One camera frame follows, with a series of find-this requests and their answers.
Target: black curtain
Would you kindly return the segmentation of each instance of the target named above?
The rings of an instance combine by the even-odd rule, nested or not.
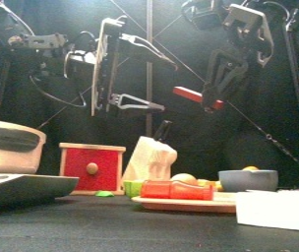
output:
[[[153,65],[153,101],[166,107],[164,113],[153,115],[153,128],[158,127],[164,119],[173,121],[168,144],[177,150],[178,158],[172,173],[186,172],[197,178],[217,179],[217,170],[255,165],[279,170],[280,186],[299,186],[299,164],[251,123],[252,121],[299,159],[299,110],[283,39],[283,14],[273,10],[269,12],[275,44],[272,58],[231,97],[231,102],[249,121],[229,105],[216,113],[207,114],[197,103],[172,94],[174,86],[201,91],[211,51],[227,46],[221,28],[196,31],[178,18],[184,2],[153,1],[153,44],[172,59],[177,57],[180,60],[177,72]],[[144,0],[6,0],[5,4],[21,16],[35,34],[58,32],[73,38],[80,31],[89,31],[98,36],[101,20],[117,18],[125,13],[132,17],[125,33],[145,37]],[[283,4],[292,8],[296,1],[285,1]],[[299,53],[299,28],[295,34]],[[122,120],[90,117],[89,108],[74,107],[66,107],[57,113],[63,105],[47,100],[29,82],[27,73],[35,66],[33,56],[27,53],[10,59],[1,119],[34,128],[46,122],[39,129],[46,133],[47,140],[38,173],[57,174],[59,142],[125,146],[125,166],[138,136],[144,135],[145,117]],[[53,94],[71,98],[75,96],[73,86],[84,90],[89,82],[90,80],[77,80],[75,83],[67,83],[51,78],[45,88]],[[114,91],[145,97],[144,62],[126,59],[118,66]],[[90,101],[89,94],[85,94],[85,99]]]

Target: metal bracket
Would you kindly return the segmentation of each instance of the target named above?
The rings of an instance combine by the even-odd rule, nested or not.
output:
[[[229,14],[223,26],[233,45],[245,51],[255,51],[257,53],[257,63],[264,66],[273,48],[264,13],[231,4]]]

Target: red wooden box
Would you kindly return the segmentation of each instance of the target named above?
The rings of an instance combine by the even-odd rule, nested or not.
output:
[[[69,143],[58,146],[59,176],[80,178],[71,195],[94,195],[101,190],[121,195],[121,155],[125,147]]]

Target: toy food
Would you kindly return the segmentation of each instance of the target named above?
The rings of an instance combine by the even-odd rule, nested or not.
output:
[[[247,166],[243,170],[259,170],[255,166]]]
[[[172,178],[170,181],[180,181],[188,185],[197,185],[196,179],[192,175],[186,173],[178,173]]]

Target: black tabletop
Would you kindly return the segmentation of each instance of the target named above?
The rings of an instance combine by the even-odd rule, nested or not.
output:
[[[145,210],[125,196],[66,196],[0,209],[0,251],[299,251],[299,231],[233,214]]]

